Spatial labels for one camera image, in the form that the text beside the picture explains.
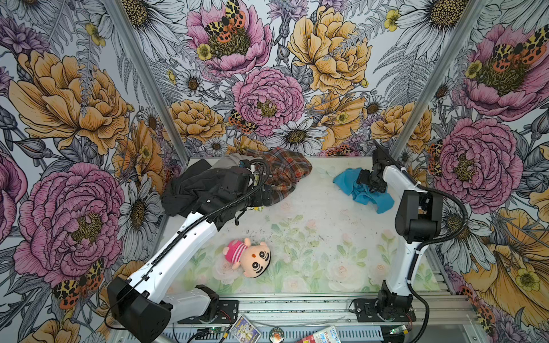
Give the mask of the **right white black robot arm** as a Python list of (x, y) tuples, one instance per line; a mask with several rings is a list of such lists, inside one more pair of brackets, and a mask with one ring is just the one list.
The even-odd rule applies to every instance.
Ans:
[(426, 246), (441, 231), (442, 197), (420, 188), (379, 143), (375, 143), (373, 166), (359, 174), (357, 183), (374, 195), (387, 195), (391, 188), (398, 203), (395, 231), (400, 236), (396, 263), (383, 281), (374, 308), (383, 321), (413, 318), (413, 285), (419, 261)]

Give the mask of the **teal blue cloth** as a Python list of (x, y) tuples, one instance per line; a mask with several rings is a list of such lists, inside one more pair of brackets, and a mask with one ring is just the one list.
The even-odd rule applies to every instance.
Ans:
[(367, 186), (358, 183), (358, 178), (363, 170), (361, 168), (348, 168), (337, 175), (333, 183), (336, 184), (347, 196), (359, 204), (372, 204), (378, 214), (391, 210), (395, 201), (388, 193), (371, 192)]

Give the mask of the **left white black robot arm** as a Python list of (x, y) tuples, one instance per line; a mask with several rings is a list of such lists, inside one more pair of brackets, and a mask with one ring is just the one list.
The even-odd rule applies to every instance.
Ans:
[(169, 326), (188, 319), (215, 321), (220, 313), (216, 292), (202, 284), (170, 295), (176, 276), (193, 256), (252, 204), (264, 189), (270, 166), (262, 158), (238, 167), (208, 169), (186, 179), (190, 192), (174, 197), (184, 208), (184, 224), (140, 269), (125, 280), (116, 277), (107, 287), (108, 315), (139, 342), (154, 342)]

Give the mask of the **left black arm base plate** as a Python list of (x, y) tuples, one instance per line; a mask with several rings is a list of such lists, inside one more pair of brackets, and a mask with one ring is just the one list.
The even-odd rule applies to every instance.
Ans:
[(189, 317), (178, 324), (232, 324), (237, 321), (240, 302), (238, 300), (220, 300), (212, 318), (208, 314), (201, 317)]

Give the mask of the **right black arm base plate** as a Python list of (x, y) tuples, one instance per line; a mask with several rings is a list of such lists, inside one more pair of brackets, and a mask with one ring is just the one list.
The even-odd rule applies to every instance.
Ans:
[(415, 322), (417, 317), (413, 308), (403, 308), (378, 304), (378, 299), (358, 298), (351, 301), (349, 311), (360, 323), (373, 322)]

